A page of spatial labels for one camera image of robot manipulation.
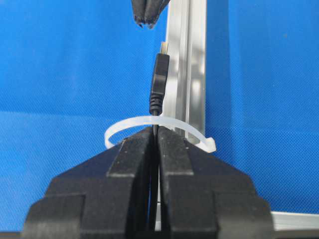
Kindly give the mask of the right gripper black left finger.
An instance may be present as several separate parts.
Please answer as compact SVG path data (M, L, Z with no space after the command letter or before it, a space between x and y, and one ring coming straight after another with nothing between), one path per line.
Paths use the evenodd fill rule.
M155 227L154 136L146 127L54 177L29 209L24 239L131 239Z

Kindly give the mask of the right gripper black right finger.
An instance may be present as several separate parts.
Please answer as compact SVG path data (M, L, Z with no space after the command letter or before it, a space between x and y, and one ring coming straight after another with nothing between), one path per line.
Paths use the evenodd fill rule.
M252 179L172 130L158 130L161 229L170 239L272 239Z

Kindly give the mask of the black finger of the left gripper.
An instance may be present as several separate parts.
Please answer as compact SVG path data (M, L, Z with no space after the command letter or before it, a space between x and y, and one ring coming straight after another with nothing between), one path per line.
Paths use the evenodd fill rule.
M144 21L148 28L152 29L155 26L161 12L169 2L170 0L148 0L146 2Z
M133 18L135 23L143 27L145 25L145 11L147 6L147 0L131 0Z

